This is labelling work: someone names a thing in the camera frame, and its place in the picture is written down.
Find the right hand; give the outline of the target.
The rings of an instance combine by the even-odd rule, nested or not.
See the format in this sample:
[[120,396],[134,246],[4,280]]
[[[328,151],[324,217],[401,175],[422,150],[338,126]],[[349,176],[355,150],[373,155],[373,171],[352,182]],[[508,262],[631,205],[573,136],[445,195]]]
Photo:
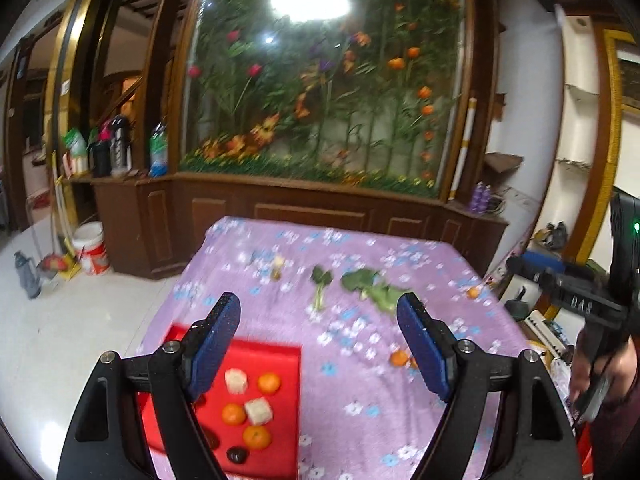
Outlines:
[[638,354],[634,338],[629,337],[623,347],[610,356],[601,356],[594,365],[584,353],[584,339],[585,332],[582,330],[578,335],[570,373],[570,402],[575,402],[589,389],[592,370],[594,374],[610,380],[606,396],[608,402],[618,402],[626,398],[637,376]]

